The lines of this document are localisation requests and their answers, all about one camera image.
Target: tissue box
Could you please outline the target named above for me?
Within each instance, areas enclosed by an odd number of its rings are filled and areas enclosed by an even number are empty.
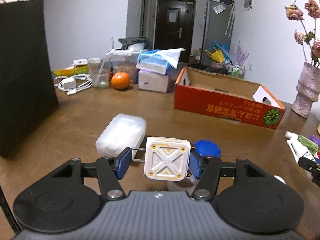
[[[141,53],[138,56],[136,68],[141,70],[149,70],[161,75],[166,75],[173,70],[173,66],[166,59],[158,54],[155,54],[158,51],[160,50],[155,49]]]
[[[160,75],[147,70],[139,71],[139,89],[167,93],[170,74]]]

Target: doorway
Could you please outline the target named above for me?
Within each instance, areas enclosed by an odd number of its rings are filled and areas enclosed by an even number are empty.
[[[140,19],[140,36],[149,38],[150,32],[150,15],[152,0],[142,0],[141,19]]]
[[[184,48],[180,62],[189,62],[196,1],[158,0],[155,49]]]

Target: door handle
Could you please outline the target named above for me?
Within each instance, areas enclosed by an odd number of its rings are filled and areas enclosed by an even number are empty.
[[[179,29],[179,39],[181,39],[182,36],[182,28]]]

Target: green bottle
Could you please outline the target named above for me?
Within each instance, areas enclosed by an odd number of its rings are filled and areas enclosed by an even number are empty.
[[[312,155],[315,155],[315,153],[318,151],[318,145],[302,135],[286,131],[284,136],[288,139],[294,139],[300,142],[303,146],[308,148]]]

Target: dark wooden door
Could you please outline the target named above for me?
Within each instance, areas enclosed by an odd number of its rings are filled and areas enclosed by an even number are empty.
[[[180,62],[189,62],[196,1],[158,0],[155,49],[184,48]]]

